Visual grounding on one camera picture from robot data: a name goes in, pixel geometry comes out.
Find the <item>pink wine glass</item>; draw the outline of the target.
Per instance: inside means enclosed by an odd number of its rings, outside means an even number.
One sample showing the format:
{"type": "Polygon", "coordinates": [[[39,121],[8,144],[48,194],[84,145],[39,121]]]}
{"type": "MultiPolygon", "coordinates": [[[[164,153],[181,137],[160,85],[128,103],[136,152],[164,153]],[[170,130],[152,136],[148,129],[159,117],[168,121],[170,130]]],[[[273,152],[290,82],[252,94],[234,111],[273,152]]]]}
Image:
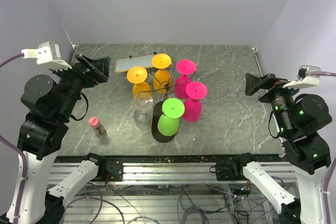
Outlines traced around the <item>pink wine glass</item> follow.
{"type": "Polygon", "coordinates": [[[192,82],[191,77],[196,71],[196,64],[189,59],[183,59],[176,64],[176,70],[181,75],[175,81],[174,94],[179,99],[188,99],[186,86],[192,82]]]}
{"type": "Polygon", "coordinates": [[[202,114],[201,99],[207,96],[207,87],[205,84],[193,81],[186,86],[188,98],[184,101],[185,111],[182,118],[188,122],[196,122],[202,114]]]}

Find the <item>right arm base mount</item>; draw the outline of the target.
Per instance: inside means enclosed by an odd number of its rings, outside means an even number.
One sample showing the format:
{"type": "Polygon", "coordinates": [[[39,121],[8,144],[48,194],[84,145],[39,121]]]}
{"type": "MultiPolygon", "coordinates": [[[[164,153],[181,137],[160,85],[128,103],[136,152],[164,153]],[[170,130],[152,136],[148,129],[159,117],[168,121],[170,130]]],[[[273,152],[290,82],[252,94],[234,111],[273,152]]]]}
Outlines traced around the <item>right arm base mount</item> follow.
{"type": "Polygon", "coordinates": [[[221,159],[209,168],[209,172],[216,175],[217,181],[244,180],[242,166],[234,158],[221,159]]]}

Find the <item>pink wine glass front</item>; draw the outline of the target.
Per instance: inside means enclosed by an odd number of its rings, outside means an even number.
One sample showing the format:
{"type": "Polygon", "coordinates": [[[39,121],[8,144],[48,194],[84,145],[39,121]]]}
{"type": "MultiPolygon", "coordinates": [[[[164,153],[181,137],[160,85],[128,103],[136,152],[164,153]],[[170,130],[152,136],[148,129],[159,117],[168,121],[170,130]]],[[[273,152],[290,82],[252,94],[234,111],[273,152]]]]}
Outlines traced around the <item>pink wine glass front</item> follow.
{"type": "Polygon", "coordinates": [[[196,122],[202,114],[201,99],[207,96],[207,87],[205,84],[193,81],[186,86],[188,98],[184,101],[185,111],[182,118],[188,122],[196,122]]]}

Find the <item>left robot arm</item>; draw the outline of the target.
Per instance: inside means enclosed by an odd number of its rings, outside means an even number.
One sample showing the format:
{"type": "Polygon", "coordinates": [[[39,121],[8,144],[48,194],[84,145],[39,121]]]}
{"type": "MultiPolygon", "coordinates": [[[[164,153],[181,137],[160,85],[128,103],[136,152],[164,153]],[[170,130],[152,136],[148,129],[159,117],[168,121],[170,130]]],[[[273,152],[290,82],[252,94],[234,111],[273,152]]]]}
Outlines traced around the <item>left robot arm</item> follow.
{"type": "Polygon", "coordinates": [[[53,163],[68,131],[68,122],[83,89],[109,79],[110,58],[90,59],[75,56],[77,62],[65,70],[54,70],[56,82],[40,74],[27,81],[21,102],[29,109],[20,127],[14,151],[19,157],[19,172],[10,209],[1,223],[60,223],[66,206],[88,182],[103,181],[108,175],[107,160],[90,153],[62,182],[48,188],[53,163]]]}

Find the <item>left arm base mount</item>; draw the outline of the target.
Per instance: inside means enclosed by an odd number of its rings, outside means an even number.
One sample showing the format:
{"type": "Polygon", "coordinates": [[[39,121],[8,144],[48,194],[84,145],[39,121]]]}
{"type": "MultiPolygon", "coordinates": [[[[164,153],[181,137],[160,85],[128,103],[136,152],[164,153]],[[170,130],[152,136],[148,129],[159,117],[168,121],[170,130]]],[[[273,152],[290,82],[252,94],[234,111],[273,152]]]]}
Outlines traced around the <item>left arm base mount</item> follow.
{"type": "Polygon", "coordinates": [[[104,179],[105,182],[121,182],[123,179],[124,166],[121,161],[117,159],[107,159],[106,167],[104,170],[104,179]]]}

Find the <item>green wine glass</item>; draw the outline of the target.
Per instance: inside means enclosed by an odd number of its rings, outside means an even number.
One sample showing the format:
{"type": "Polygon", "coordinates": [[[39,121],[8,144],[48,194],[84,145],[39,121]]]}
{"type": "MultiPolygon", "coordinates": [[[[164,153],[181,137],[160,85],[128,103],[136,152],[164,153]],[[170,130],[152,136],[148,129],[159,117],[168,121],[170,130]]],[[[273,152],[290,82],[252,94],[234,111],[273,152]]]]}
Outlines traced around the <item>green wine glass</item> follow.
{"type": "Polygon", "coordinates": [[[163,114],[159,118],[158,131],[164,136],[173,136],[179,130],[180,117],[185,112],[184,103],[177,98],[169,98],[162,104],[163,114]]]}

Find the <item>wire wine glass rack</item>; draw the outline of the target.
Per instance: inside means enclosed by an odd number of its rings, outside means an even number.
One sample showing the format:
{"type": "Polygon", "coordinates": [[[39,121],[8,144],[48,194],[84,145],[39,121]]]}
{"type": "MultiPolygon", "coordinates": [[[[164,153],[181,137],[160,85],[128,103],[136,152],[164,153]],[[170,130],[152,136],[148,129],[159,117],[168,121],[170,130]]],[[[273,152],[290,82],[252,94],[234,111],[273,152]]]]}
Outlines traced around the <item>wire wine glass rack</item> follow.
{"type": "Polygon", "coordinates": [[[192,80],[196,64],[188,59],[180,60],[176,70],[181,76],[174,82],[166,70],[171,59],[152,60],[158,71],[153,75],[153,89],[145,81],[150,73],[146,68],[134,67],[127,73],[127,79],[134,84],[132,93],[137,111],[134,121],[146,123],[149,109],[152,111],[151,132],[154,139],[167,143],[174,139],[180,127],[180,119],[186,119],[194,111],[192,105],[200,105],[200,99],[207,94],[206,86],[192,80]]]}

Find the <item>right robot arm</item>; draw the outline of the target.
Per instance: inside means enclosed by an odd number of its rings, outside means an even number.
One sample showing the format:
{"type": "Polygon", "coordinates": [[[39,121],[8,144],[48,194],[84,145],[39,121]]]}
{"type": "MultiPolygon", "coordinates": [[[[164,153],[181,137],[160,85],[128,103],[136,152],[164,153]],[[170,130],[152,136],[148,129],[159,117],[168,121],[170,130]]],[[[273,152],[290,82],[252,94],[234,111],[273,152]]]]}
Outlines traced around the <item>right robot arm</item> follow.
{"type": "Polygon", "coordinates": [[[335,169],[327,142],[319,130],[332,122],[325,100],[315,94],[300,94],[304,88],[315,87],[321,73],[307,71],[296,81],[277,78],[274,74],[262,77],[245,75],[245,94],[251,96],[264,89],[259,98],[271,105],[283,140],[288,162],[293,166],[299,187],[294,196],[281,187],[251,153],[233,158],[231,172],[236,179],[251,181],[269,200],[281,223],[335,223],[330,208],[328,185],[335,169]]]}

